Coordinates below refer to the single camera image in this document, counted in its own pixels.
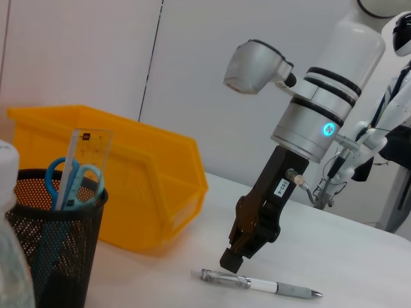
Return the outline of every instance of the blue led light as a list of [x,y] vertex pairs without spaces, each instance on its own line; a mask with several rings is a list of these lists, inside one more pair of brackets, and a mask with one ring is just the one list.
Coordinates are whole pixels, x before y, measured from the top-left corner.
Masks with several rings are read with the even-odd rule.
[[326,136],[329,137],[335,132],[335,124],[334,123],[327,123],[324,125],[322,128],[322,133]]

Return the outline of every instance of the label sticker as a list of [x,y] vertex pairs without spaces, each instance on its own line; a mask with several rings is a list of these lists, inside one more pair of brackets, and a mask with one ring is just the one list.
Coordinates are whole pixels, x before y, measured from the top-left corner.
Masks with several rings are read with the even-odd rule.
[[277,188],[275,189],[274,194],[278,197],[282,197],[289,185],[289,181],[282,178]]

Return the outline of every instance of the scissors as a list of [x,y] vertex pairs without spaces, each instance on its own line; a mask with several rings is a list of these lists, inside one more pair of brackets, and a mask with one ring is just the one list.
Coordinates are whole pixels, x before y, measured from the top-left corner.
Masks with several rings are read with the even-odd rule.
[[[51,195],[51,210],[55,210],[56,203],[57,203],[57,197],[58,197],[58,192],[54,188],[53,185],[53,173],[56,167],[65,162],[66,158],[65,157],[60,157],[56,160],[54,160],[50,166],[46,170],[46,175],[44,177],[44,183],[46,185],[47,192]],[[91,200],[87,201],[80,201],[77,198],[78,191],[80,190],[83,176],[86,173],[86,171],[92,171],[98,178],[100,178],[101,171],[94,165],[82,165],[78,163],[77,160],[73,159],[72,162],[72,170],[69,175],[69,179],[67,181],[67,187],[66,191],[64,193],[64,198],[63,198],[63,210],[77,210],[80,207],[83,207],[85,205],[94,203],[94,198]],[[97,193],[96,196],[99,196],[104,190],[104,177],[100,178],[100,182],[98,185]]]

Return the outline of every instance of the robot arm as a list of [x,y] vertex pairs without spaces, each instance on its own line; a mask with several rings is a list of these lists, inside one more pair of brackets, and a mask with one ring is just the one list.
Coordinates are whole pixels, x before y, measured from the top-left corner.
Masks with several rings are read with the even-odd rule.
[[[399,5],[403,2],[388,1],[389,14],[395,3],[397,10],[403,10]],[[411,9],[411,1],[406,2]],[[229,235],[231,247],[220,259],[220,265],[229,271],[236,273],[243,257],[251,258],[264,244],[277,239],[279,217],[293,189],[306,187],[299,175],[309,160],[321,161],[382,57],[385,44],[379,31],[389,20],[385,15],[376,18],[376,13],[382,13],[377,10],[381,1],[353,0],[352,4],[336,25],[319,62],[303,79],[291,73],[293,64],[278,50],[258,40],[241,45],[229,63],[224,84],[231,89],[257,94],[272,81],[293,96],[272,134],[279,146],[251,192],[237,203]],[[347,160],[346,154],[339,167]]]

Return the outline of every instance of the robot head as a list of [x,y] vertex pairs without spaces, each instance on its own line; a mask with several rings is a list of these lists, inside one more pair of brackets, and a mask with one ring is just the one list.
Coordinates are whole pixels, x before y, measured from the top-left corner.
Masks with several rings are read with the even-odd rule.
[[249,40],[233,54],[224,76],[224,84],[242,94],[257,94],[270,81],[284,81],[293,64],[275,48]]
[[392,43],[398,56],[407,56],[411,53],[411,12],[397,20],[392,33]]

